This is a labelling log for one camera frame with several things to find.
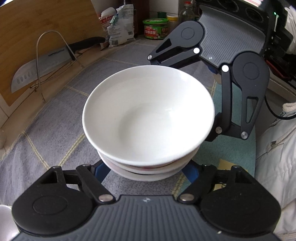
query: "yellow lid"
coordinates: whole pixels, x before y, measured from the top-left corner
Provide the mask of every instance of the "yellow lid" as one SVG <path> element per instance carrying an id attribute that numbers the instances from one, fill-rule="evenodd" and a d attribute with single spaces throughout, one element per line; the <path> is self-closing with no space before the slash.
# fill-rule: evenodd
<path id="1" fill-rule="evenodd" d="M 167 19 L 169 21 L 178 21 L 178 16 L 170 16 L 170 15 L 167 15 Z"/>

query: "white cup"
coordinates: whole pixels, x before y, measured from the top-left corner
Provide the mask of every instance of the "white cup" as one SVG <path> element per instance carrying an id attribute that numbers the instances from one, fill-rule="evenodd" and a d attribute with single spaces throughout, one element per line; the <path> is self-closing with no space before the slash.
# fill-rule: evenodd
<path id="1" fill-rule="evenodd" d="M 0 241 L 10 241 L 19 234 L 12 218 L 11 207 L 0 205 Z"/>

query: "kitchen knife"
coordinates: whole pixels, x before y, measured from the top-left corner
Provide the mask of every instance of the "kitchen knife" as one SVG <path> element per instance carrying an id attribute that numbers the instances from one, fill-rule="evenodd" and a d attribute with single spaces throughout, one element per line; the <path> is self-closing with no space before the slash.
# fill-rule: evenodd
<path id="1" fill-rule="evenodd" d="M 69 44 L 69 47 L 73 51 L 73 53 L 75 53 L 75 51 L 90 48 L 95 44 L 104 43 L 104 42 L 105 42 L 105 38 L 103 37 L 92 37 L 76 43 Z M 64 46 L 60 49 L 56 49 L 45 55 L 40 56 L 38 60 L 39 60 L 39 73 L 41 77 L 55 70 L 58 65 L 66 64 L 68 62 L 71 62 L 72 60 L 75 60 L 75 57 L 72 55 L 68 47 Z M 38 77 L 37 77 L 36 59 L 33 59 L 30 62 L 21 66 L 16 71 L 11 82 L 11 93 L 21 89 L 22 87 L 32 83 L 37 79 Z"/>

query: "camera lens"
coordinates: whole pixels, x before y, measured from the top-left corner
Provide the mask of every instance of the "camera lens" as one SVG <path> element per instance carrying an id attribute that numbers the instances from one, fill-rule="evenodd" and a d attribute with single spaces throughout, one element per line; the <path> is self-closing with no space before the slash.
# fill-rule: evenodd
<path id="1" fill-rule="evenodd" d="M 263 17 L 262 15 L 256 11 L 255 9 L 252 8 L 246 8 L 246 14 L 248 15 L 248 17 L 258 23 L 262 23 L 263 22 Z"/>
<path id="2" fill-rule="evenodd" d="M 238 5 L 233 0 L 217 0 L 218 3 L 228 11 L 237 12 L 239 10 Z"/>

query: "wooden cutting board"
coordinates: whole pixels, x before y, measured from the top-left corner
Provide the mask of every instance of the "wooden cutting board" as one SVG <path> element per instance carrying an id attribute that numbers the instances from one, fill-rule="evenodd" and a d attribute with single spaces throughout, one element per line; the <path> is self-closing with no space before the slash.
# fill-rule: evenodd
<path id="1" fill-rule="evenodd" d="M 59 31 L 68 44 L 104 35 L 90 0 L 14 0 L 0 7 L 0 94 L 9 106 L 32 85 L 11 93 L 15 72 L 36 58 L 36 42 L 48 30 Z M 64 45 L 48 33 L 39 56 Z"/>

